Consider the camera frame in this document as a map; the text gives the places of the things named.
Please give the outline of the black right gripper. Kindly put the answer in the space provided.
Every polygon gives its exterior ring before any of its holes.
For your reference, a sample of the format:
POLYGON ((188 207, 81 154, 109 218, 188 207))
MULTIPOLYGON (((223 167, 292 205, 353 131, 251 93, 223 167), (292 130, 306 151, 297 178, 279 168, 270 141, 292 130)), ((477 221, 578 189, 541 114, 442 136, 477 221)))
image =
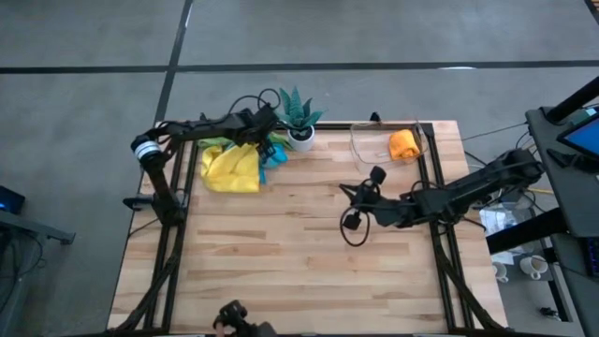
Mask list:
POLYGON ((357 230, 363 213, 372 214, 377 224, 382 227, 396 226, 407 219, 414 203, 384 198, 381 195, 381 184, 386 177, 386 172, 375 166, 369 178, 359 185, 340 184, 340 189, 350 200, 350 214, 343 216, 345 228, 357 230))

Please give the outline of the blue microfiber towel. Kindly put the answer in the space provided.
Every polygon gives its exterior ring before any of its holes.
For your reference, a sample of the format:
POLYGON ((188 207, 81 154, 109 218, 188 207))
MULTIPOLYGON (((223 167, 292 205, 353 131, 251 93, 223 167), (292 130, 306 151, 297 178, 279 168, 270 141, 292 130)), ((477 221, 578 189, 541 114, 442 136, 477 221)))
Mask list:
POLYGON ((267 159, 261 159, 259 164, 259 181, 261 184, 267 183, 267 169, 276 169, 288 161, 288 156, 285 152, 285 146, 280 143, 273 145, 274 153, 267 159))

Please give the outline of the yellow microfiber towel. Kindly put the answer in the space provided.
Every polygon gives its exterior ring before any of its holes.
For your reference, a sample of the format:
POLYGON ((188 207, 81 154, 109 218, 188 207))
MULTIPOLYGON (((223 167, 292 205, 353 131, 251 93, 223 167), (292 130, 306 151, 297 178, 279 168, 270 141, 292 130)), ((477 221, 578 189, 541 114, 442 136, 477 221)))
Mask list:
POLYGON ((213 192, 257 193, 260 189, 259 155, 255 145, 224 150, 211 146, 201 155, 200 176, 213 192))

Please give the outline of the clear plastic basket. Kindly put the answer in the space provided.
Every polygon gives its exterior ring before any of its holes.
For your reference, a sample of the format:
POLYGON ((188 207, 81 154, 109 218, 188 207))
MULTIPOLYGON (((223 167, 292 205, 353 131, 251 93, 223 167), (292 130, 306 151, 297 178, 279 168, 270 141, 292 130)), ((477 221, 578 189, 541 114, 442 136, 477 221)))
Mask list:
POLYGON ((350 126, 350 152, 355 166, 361 173, 368 173, 375 166, 385 170, 398 169, 415 164, 429 151, 429 142, 419 122, 363 122, 350 126), (389 149, 391 137, 408 131, 418 148, 418 154, 393 159, 389 149))

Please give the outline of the green microfiber towel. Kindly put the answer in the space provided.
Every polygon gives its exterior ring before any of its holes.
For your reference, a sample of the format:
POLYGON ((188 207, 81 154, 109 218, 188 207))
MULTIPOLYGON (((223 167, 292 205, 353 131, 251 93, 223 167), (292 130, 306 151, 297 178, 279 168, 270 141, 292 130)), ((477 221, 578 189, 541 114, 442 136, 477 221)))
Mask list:
MULTIPOLYGON (((287 136, 284 136, 276 132, 271 132, 270 141, 273 144, 283 145, 286 150, 292 150, 292 146, 289 143, 287 136)), ((201 139, 197 143, 200 148, 209 148, 212 146, 230 147, 234 145, 234 142, 231 139, 227 139, 224 137, 201 139)))

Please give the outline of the orange microfiber towel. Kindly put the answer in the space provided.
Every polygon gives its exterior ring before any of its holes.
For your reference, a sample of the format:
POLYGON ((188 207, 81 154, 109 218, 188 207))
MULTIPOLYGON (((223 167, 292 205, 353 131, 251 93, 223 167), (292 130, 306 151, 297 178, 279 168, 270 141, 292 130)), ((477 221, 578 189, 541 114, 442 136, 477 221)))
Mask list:
POLYGON ((415 137, 411 130, 403 129, 389 136, 389 155, 392 160, 400 160, 420 155, 415 137))

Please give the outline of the potted plant in white pot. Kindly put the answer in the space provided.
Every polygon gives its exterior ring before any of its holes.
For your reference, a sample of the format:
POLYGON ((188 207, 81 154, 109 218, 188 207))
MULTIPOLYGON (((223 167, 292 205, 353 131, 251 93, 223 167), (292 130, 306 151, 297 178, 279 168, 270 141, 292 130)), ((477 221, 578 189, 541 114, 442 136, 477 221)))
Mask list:
POLYGON ((280 88, 279 97, 284 111, 277 116, 286 129, 291 148, 300 153, 309 152, 314 146, 315 125, 324 111, 312 110, 312 99, 303 102, 297 87, 291 93, 280 88))

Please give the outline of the white crumpled papers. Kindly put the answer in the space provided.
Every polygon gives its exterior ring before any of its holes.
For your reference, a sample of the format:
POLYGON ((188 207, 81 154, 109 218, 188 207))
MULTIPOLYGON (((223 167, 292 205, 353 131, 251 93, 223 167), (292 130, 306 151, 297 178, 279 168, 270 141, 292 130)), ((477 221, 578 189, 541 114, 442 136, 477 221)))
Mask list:
POLYGON ((487 236, 514 227, 519 223, 517 213, 504 207, 484 208, 478 214, 487 236))

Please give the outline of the black stand beam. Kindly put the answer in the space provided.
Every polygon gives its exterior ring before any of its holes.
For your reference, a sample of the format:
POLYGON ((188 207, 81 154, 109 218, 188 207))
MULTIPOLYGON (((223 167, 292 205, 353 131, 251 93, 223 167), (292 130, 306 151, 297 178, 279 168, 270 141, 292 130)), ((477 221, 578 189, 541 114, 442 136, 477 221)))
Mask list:
POLYGON ((566 233, 567 223, 560 208, 541 213, 513 227, 502 229, 487 237, 489 253, 495 255, 524 243, 566 233))

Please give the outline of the black jointed handheld device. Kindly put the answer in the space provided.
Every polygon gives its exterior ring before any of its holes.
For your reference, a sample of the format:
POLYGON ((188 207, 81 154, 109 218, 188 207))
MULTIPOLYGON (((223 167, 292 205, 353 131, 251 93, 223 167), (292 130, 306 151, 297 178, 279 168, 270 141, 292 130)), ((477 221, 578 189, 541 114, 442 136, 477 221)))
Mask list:
POLYGON ((269 322, 251 324, 245 320, 247 309, 233 300, 223 306, 212 323, 216 337, 278 337, 269 322))

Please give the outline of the dark grey desk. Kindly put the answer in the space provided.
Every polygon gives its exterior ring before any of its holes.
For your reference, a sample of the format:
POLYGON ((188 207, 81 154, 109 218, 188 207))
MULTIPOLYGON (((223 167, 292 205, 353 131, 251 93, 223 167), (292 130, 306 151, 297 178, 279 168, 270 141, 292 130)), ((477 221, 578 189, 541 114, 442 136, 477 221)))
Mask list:
POLYGON ((541 110, 525 113, 539 155, 568 231, 551 236, 565 282, 586 337, 599 337, 599 278, 587 274, 581 238, 599 238, 599 179, 576 168, 562 168, 548 155, 576 151, 559 143, 567 127, 549 123, 541 110))

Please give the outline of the tablet with blue screen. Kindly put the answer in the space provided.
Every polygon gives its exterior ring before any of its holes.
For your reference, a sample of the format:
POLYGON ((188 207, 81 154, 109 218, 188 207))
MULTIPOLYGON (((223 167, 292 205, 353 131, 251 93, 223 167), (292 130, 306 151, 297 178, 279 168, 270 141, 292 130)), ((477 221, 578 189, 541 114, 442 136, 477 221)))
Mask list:
POLYGON ((599 114, 563 131, 557 141, 578 152, 599 160, 599 114))

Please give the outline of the black slanted pole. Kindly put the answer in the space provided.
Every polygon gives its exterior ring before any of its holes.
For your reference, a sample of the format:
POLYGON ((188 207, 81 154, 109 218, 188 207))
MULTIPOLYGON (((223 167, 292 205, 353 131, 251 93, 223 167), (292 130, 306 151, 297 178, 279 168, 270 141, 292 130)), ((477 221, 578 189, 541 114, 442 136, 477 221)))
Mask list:
POLYGON ((545 118, 548 122, 556 125, 576 110, 580 110, 597 96, 599 96, 599 76, 568 96, 556 107, 546 112, 545 118))

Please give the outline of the grey desk leg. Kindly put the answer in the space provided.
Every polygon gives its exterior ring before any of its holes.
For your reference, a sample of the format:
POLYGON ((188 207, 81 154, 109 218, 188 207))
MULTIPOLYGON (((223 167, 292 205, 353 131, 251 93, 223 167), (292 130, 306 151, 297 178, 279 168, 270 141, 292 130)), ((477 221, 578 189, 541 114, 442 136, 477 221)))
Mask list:
POLYGON ((43 225, 2 210, 0 210, 0 226, 30 231, 55 239, 61 244, 71 244, 76 236, 74 232, 66 232, 52 226, 43 225))

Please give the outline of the black keyboard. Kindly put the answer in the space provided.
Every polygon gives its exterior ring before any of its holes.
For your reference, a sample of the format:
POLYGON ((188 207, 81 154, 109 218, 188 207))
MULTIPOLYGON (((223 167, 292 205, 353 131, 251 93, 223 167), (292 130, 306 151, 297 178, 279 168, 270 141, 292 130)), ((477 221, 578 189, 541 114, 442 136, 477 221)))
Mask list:
POLYGON ((599 237, 581 240, 585 268, 590 277, 599 278, 599 237))

